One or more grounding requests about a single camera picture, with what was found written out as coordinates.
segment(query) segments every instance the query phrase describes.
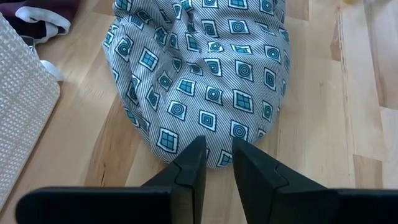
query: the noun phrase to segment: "black object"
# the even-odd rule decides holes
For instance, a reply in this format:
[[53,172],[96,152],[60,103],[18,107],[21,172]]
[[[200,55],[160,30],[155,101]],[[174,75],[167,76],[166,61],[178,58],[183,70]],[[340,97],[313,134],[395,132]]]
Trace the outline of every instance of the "black object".
[[[20,200],[17,222],[199,224],[205,163],[198,137],[142,187],[39,189]],[[249,224],[398,223],[398,191],[327,189],[237,138],[233,165]]]

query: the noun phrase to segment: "striped fabric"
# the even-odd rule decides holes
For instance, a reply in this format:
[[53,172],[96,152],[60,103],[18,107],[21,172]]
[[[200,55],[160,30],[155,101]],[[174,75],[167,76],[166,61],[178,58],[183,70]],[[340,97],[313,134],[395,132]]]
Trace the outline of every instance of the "striped fabric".
[[283,0],[117,0],[104,51],[131,122],[171,162],[204,135],[208,167],[275,123],[289,83]]

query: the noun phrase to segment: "wooden floor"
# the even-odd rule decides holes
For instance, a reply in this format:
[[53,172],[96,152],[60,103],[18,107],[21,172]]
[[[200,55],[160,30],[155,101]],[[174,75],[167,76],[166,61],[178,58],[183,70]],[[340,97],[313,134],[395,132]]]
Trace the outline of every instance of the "wooden floor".
[[[124,114],[101,49],[112,0],[83,1],[69,35],[38,46],[66,76],[6,206],[52,185],[138,186],[165,164]],[[398,0],[287,0],[292,78],[256,145],[327,187],[398,189]],[[242,224],[232,167],[208,171],[203,223]]]

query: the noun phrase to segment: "blue and white fabric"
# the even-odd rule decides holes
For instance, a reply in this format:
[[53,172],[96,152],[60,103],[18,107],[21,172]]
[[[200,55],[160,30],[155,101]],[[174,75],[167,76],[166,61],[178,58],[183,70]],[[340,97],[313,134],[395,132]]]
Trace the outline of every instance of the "blue and white fabric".
[[208,167],[276,122],[289,84],[284,0],[116,0],[103,48],[126,113],[171,162],[206,136]]

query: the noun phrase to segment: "geometric pattern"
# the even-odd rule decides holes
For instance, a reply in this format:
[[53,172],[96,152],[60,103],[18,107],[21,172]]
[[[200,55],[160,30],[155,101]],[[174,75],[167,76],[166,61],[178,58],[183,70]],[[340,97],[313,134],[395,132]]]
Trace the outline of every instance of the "geometric pattern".
[[167,75],[166,71],[163,71],[162,75],[157,79],[160,86],[164,88],[166,91],[169,90],[170,86],[173,83],[173,80]]
[[206,88],[206,100],[217,103],[219,105],[223,105],[223,91],[213,88],[211,86],[208,86]]
[[229,134],[232,137],[241,138],[241,139],[247,141],[248,136],[249,136],[249,127],[247,127],[237,121],[231,120],[231,128],[229,130]]
[[228,20],[229,31],[231,34],[249,34],[249,28],[246,21]]
[[232,154],[225,150],[221,150],[221,154],[220,154],[220,158],[218,158],[217,166],[225,167],[230,163],[232,163]]
[[275,60],[280,63],[280,51],[277,47],[265,45],[264,50],[266,52],[267,58],[269,58],[271,60]]
[[239,90],[233,90],[233,93],[234,93],[233,107],[241,111],[253,113],[252,96]]
[[178,134],[171,130],[160,128],[156,145],[166,152],[175,154],[178,150]]
[[171,101],[167,112],[172,116],[184,121],[185,113],[187,112],[187,106],[177,101]]
[[235,60],[235,73],[237,76],[253,82],[252,65]]
[[273,107],[268,102],[262,102],[262,117],[271,122]]
[[220,169],[233,137],[254,143],[276,122],[292,63],[285,0],[154,2],[114,3],[103,49],[116,89],[155,155],[171,162],[204,135]]
[[217,77],[222,76],[221,74],[221,62],[218,58],[205,58],[205,62],[209,66],[212,75]]
[[268,68],[264,69],[264,84],[271,90],[276,91],[276,81],[275,81],[275,72],[269,70]]
[[216,131],[217,116],[203,110],[199,111],[199,124],[210,131]]

